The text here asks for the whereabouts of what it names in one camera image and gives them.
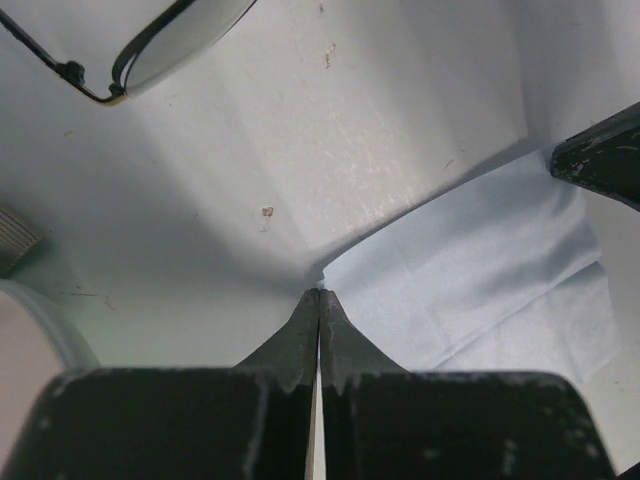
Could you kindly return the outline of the blue square cleaning cloth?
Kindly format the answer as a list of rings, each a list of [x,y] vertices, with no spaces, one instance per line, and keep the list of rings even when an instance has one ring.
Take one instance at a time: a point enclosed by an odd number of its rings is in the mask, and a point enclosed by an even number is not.
[[[539,370],[583,382],[621,344],[600,258],[581,191],[535,151],[347,250],[323,285],[408,370]]]

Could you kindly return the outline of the black gold aviator sunglasses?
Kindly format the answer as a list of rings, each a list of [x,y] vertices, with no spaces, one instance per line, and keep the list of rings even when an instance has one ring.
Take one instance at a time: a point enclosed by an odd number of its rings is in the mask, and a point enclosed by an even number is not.
[[[1,25],[76,91],[100,105],[115,105],[159,83],[190,57],[218,42],[254,5],[253,1],[173,2],[118,54],[105,97],[86,86],[82,63],[54,59],[6,12],[1,13]]]

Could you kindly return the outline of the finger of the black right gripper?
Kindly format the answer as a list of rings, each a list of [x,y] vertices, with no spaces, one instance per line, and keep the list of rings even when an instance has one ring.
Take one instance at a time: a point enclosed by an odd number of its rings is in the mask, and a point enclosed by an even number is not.
[[[640,110],[631,105],[554,148],[551,175],[634,210],[640,193]]]

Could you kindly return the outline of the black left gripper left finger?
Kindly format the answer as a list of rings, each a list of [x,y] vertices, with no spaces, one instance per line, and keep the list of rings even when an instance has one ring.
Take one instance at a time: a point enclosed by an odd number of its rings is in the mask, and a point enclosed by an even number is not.
[[[232,368],[95,368],[37,398],[5,479],[303,479],[320,293]]]

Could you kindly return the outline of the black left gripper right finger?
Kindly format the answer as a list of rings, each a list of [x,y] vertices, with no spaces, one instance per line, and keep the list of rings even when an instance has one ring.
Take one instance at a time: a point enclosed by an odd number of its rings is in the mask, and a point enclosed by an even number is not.
[[[611,479],[590,412],[545,372],[409,372],[319,296],[331,479]]]

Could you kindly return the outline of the pale green glasses case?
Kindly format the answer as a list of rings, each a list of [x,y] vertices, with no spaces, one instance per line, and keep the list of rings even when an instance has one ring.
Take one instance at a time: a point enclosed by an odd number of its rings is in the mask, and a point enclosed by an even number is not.
[[[54,303],[9,278],[42,235],[1,207],[1,464],[10,458],[41,390],[67,370],[99,365],[86,339]]]

